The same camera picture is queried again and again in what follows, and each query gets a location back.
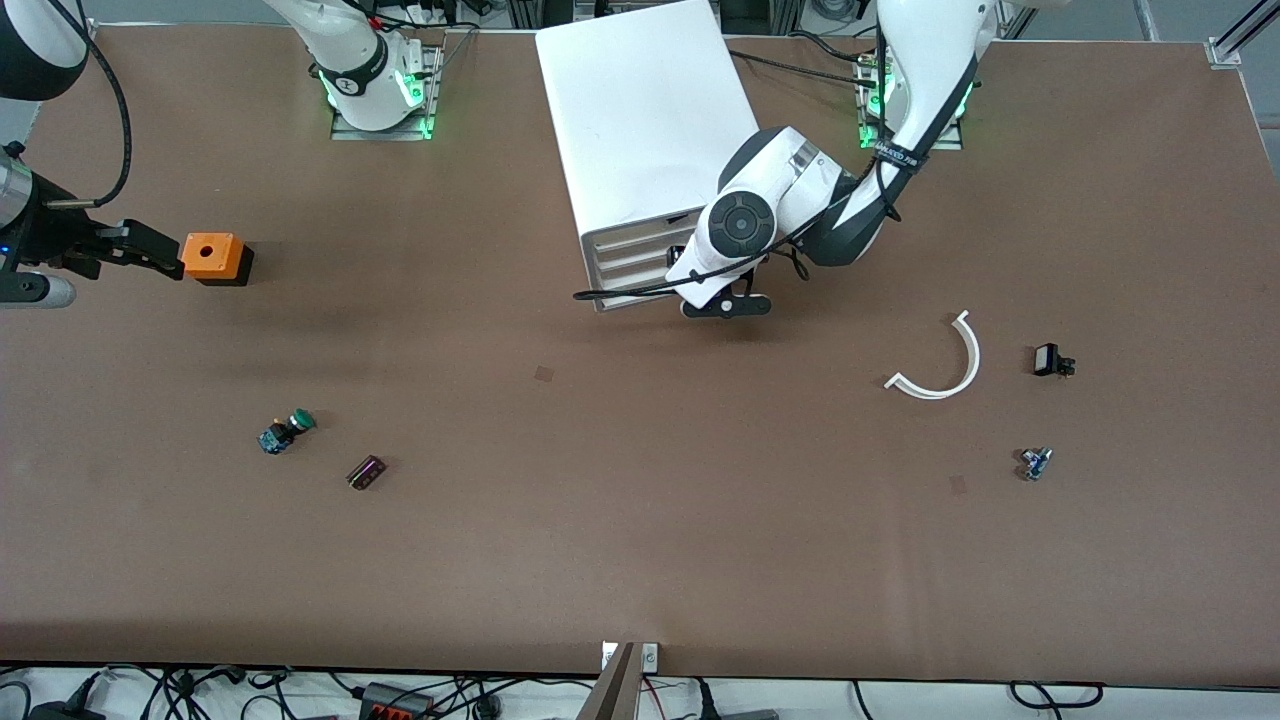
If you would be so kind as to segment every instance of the green cap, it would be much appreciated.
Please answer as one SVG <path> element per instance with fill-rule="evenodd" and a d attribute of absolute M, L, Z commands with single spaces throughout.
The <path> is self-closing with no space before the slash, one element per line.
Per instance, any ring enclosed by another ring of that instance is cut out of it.
<path fill-rule="evenodd" d="M 310 430 L 316 427 L 316 419 L 311 416 L 311 413 L 307 413 L 301 407 L 293 411 L 293 421 L 305 430 Z"/>

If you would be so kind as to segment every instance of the white curved handle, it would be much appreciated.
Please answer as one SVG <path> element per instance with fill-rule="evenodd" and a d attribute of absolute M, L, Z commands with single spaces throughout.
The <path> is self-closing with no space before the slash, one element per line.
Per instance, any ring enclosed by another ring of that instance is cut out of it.
<path fill-rule="evenodd" d="M 888 379 L 887 383 L 884 383 L 884 388 L 888 389 L 897 386 L 897 389 L 910 395 L 911 397 L 918 397 L 920 400 L 942 400 L 969 387 L 969 383 L 978 377 L 978 363 L 982 361 L 982 352 L 978 350 L 978 336 L 973 334 L 973 328 L 969 327 L 969 323 L 964 322 L 968 316 L 969 311 L 965 310 L 960 313 L 954 323 L 951 323 L 951 325 L 960 332 L 960 337 L 964 338 L 965 347 L 969 348 L 969 369 L 965 370 L 964 379 L 960 380 L 960 384 L 951 389 L 924 389 L 923 387 L 906 379 L 902 373 L 896 373 Z"/>

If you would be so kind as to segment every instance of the white box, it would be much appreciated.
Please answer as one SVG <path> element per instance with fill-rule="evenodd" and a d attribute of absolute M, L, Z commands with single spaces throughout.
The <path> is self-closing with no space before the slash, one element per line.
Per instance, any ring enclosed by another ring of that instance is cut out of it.
<path fill-rule="evenodd" d="M 759 129 L 710 5 L 632 10 L 535 40 L 588 282 L 662 282 L 667 247 L 687 242 L 724 164 Z"/>

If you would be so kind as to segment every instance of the orange block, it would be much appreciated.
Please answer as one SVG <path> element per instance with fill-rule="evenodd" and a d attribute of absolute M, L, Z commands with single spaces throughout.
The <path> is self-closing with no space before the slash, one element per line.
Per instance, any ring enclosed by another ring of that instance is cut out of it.
<path fill-rule="evenodd" d="M 182 247 L 187 274 L 204 284 L 248 284 L 253 250 L 229 232 L 193 232 Z"/>

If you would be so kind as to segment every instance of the brown tabletop surface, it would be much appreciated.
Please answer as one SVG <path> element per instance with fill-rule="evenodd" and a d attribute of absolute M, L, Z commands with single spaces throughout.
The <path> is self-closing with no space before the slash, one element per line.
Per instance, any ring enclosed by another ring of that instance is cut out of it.
<path fill-rule="evenodd" d="M 529 35 L 470 41 L 421 143 L 329 141 L 287 28 L 102 47 L 134 165 L 95 215 L 257 264 L 0 315 L 0 656 L 591 671 L 643 639 L 667 674 L 1280 683 L 1280 191 L 1202 47 L 996 45 L 905 220 L 808 283 L 765 265 L 735 322 L 570 299 Z M 847 86 L 739 68 L 762 127 L 861 169 Z M 29 146 L 110 186 L 96 68 Z M 881 387 L 954 384 L 961 310 L 973 386 Z M 1044 342 L 1076 377 L 1030 374 Z M 264 455 L 293 407 L 319 429 Z"/>

